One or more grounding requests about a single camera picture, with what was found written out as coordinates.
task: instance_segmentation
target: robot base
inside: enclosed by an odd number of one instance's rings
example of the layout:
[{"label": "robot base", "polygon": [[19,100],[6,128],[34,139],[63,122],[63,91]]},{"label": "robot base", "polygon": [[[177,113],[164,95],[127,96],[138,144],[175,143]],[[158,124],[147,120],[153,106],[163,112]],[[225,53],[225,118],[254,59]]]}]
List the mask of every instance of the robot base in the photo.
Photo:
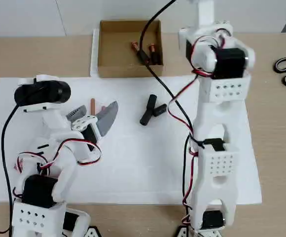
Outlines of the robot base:
[{"label": "robot base", "polygon": [[101,237],[96,227],[89,226],[86,212],[67,208],[65,202],[43,208],[17,199],[13,211],[13,237],[36,237],[37,233],[45,237]]},{"label": "robot base", "polygon": [[[187,237],[187,227],[179,226],[174,236],[175,237]],[[189,232],[189,236],[190,237],[222,237],[220,232],[216,230],[201,231],[198,234],[194,232]]]},{"label": "robot base", "polygon": [[85,237],[102,237],[96,226],[90,226],[85,234]]}]

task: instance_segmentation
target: table surface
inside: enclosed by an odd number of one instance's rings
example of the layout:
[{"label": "table surface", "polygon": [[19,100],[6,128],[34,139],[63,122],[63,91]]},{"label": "table surface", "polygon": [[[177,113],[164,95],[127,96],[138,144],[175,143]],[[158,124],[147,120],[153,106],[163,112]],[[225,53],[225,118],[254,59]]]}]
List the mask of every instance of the table surface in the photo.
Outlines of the table surface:
[{"label": "table surface", "polygon": [[[286,87],[273,62],[286,57],[286,34],[237,34],[256,51],[256,66],[247,98],[252,142],[263,193],[262,205],[238,206],[226,237],[286,236]],[[87,77],[91,36],[67,38],[0,38],[0,77],[33,77],[38,73]],[[190,72],[179,55],[175,34],[163,34],[164,75]],[[105,237],[170,237],[183,216],[181,206],[79,205]],[[0,203],[0,230],[8,207]]]}]

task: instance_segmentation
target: white foam board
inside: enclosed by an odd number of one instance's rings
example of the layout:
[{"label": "white foam board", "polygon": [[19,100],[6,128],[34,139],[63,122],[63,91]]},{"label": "white foam board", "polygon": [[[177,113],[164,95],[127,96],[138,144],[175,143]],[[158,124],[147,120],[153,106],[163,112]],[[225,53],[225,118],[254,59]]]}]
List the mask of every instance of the white foam board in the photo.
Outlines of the white foam board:
[{"label": "white foam board", "polygon": [[[179,91],[192,77],[163,78],[174,91]],[[79,167],[69,202],[122,204],[181,204],[183,145],[187,130],[167,114],[152,118],[148,126],[141,126],[148,97],[158,96],[157,105],[167,103],[169,95],[152,78],[142,79],[62,79],[71,86],[71,98],[62,104],[67,112],[85,104],[91,98],[109,104],[119,103],[119,113],[111,130],[100,141],[102,160],[93,166]],[[0,134],[2,126],[15,106],[14,90],[17,78],[0,78]],[[180,102],[191,119],[196,116],[199,84],[195,83],[181,97]],[[249,122],[245,104],[241,108],[243,133],[238,140],[242,150],[238,167],[238,204],[261,203],[261,190],[255,156],[251,145]],[[18,174],[13,169],[17,154],[26,150],[30,141],[40,135],[41,116],[15,114],[5,137],[5,153],[12,185]],[[216,127],[212,134],[219,135]],[[7,201],[7,192],[0,153],[0,201]]]}]

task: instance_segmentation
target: cardboard box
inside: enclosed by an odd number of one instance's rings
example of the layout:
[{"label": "cardboard box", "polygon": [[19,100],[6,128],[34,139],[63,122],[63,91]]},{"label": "cardboard box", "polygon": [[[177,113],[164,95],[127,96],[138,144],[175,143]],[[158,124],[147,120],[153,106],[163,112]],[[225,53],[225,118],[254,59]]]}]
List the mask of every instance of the cardboard box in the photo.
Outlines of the cardboard box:
[{"label": "cardboard box", "polygon": [[[141,63],[131,42],[140,41],[141,31],[147,21],[101,21],[99,33],[98,73],[102,78],[151,77],[151,73]],[[161,65],[150,67],[158,76],[163,71],[161,23],[152,22],[145,34],[143,50],[149,56],[148,46],[154,43],[160,54]]]}]

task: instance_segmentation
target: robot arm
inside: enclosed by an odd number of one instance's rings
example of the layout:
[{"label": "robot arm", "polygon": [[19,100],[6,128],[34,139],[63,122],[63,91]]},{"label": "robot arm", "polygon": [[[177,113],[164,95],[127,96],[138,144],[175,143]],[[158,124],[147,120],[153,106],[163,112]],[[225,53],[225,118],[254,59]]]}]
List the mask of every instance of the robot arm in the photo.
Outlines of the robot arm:
[{"label": "robot arm", "polygon": [[[239,107],[249,90],[249,70],[254,66],[255,53],[233,37],[233,27],[228,22],[214,22],[213,0],[189,1],[196,2],[198,19],[196,27],[179,31],[179,49],[199,76],[193,137],[204,144],[203,149],[191,142],[199,156],[190,224],[196,232],[213,236],[212,231],[234,221],[236,172],[241,158],[236,146],[241,132]],[[224,136],[209,139],[211,129],[217,124],[224,127]],[[214,200],[220,200],[222,205],[210,209]]]}]

